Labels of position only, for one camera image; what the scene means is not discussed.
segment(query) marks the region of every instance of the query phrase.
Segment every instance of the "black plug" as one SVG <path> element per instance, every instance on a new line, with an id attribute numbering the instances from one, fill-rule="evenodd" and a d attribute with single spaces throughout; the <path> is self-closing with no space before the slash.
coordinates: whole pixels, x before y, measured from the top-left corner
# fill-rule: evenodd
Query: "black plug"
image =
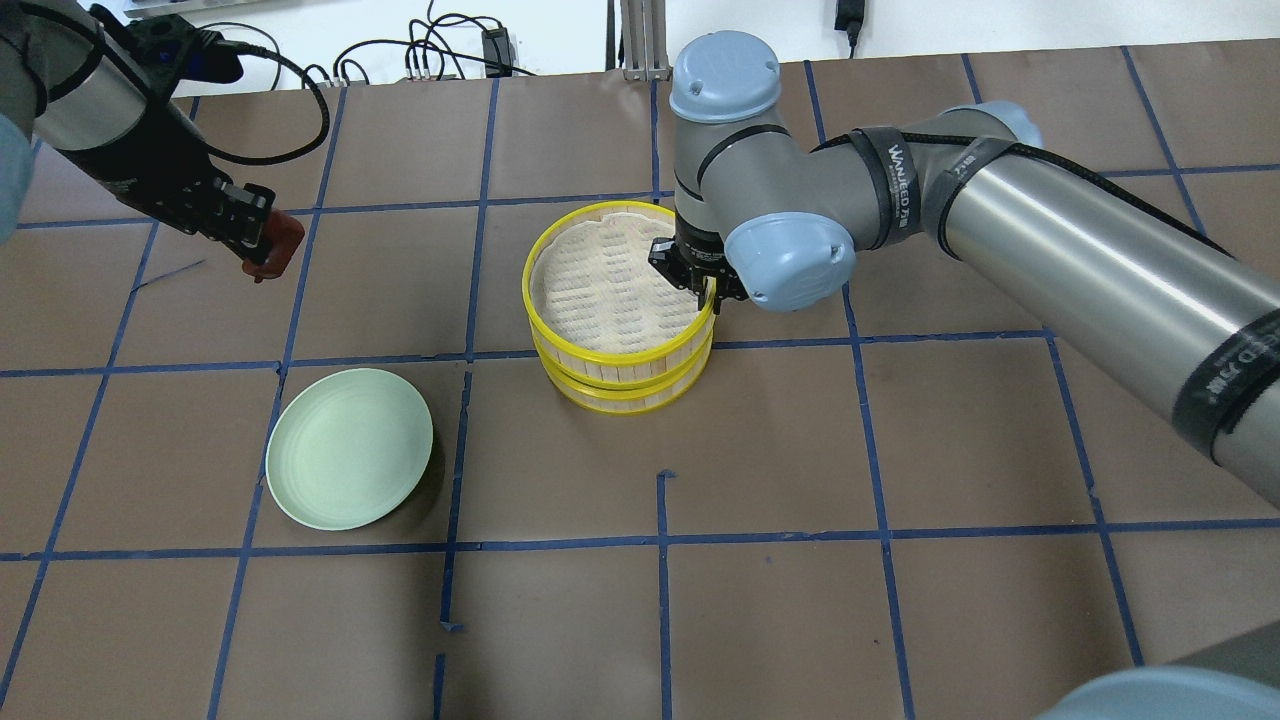
<path id="1" fill-rule="evenodd" d="M 854 56 L 858 35 L 863 31 L 867 18 L 867 0 L 836 0 L 836 29 L 849 36 L 849 56 Z"/>
<path id="2" fill-rule="evenodd" d="M 485 77 L 511 77 L 511 68 L 516 64 L 516 49 L 511 45 L 511 33 L 507 28 L 483 31 L 480 44 L 484 46 L 486 60 Z"/>

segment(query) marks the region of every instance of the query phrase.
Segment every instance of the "white textured cloth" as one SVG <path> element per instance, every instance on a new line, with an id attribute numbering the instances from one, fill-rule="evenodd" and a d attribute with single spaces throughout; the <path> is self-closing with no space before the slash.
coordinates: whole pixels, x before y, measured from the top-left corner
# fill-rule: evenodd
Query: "white textured cloth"
<path id="1" fill-rule="evenodd" d="M 655 237 L 672 224 L 612 213 L 562 231 L 534 261 L 529 291 L 556 334 L 596 352 L 658 347 L 698 316 L 698 299 L 649 265 Z"/>

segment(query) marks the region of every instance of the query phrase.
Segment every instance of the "metal bracket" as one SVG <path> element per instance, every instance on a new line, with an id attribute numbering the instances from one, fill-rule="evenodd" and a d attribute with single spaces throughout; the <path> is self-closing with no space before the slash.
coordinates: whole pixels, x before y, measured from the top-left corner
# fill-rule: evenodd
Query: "metal bracket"
<path id="1" fill-rule="evenodd" d="M 669 79 L 667 61 L 667 0 L 621 0 L 622 77 L 635 81 Z"/>

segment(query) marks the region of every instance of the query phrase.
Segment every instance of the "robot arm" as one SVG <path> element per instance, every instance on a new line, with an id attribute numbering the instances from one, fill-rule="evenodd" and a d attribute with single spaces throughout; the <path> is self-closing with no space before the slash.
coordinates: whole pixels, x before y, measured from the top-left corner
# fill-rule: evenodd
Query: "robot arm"
<path id="1" fill-rule="evenodd" d="M 324 141 L 329 118 L 310 83 L 323 128 L 306 147 L 268 159 L 211 149 L 169 99 L 179 79 L 239 79 L 241 54 L 274 55 L 225 42 L 177 17 L 124 27 L 101 6 L 86 13 L 74 0 L 0 0 L 0 74 L 6 78 L 0 114 L 27 138 L 35 131 L 125 205 L 221 242 L 261 282 L 284 272 L 302 225 L 273 209 L 269 188 L 236 186 L 210 154 L 244 164 L 292 159 Z M 29 155 L 18 160 L 29 165 Z M 24 178 L 12 184 L 10 196 L 19 195 L 20 204 Z"/>
<path id="2" fill-rule="evenodd" d="M 1280 506 L 1280 282 L 1036 150 L 1011 104 L 806 154 L 778 94 L 777 59 L 744 33 L 677 60 L 676 234 L 650 254 L 672 284 L 796 310 L 847 282 L 855 251 L 924 231 Z"/>

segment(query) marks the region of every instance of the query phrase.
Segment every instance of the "plate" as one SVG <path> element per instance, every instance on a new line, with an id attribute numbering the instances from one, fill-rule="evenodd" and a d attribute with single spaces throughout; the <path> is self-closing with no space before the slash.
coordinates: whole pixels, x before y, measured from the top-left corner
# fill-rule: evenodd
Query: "plate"
<path id="1" fill-rule="evenodd" d="M 280 415 L 266 446 L 266 487 L 308 528 L 367 525 L 413 492 L 431 456 L 431 430 L 426 401 L 399 375 L 334 373 Z"/>

